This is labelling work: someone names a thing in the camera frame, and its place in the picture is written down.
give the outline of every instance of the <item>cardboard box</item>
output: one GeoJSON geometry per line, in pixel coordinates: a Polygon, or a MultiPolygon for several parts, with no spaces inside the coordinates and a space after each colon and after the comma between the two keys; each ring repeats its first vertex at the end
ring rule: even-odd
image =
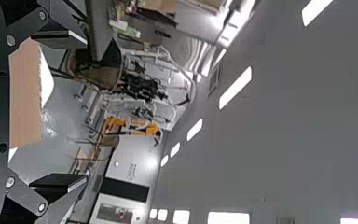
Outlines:
{"type": "Polygon", "coordinates": [[[139,7],[155,10],[163,13],[174,13],[176,0],[144,0],[139,7]]]}
{"type": "Polygon", "coordinates": [[[41,51],[31,39],[9,56],[10,148],[41,141],[41,51]]]}

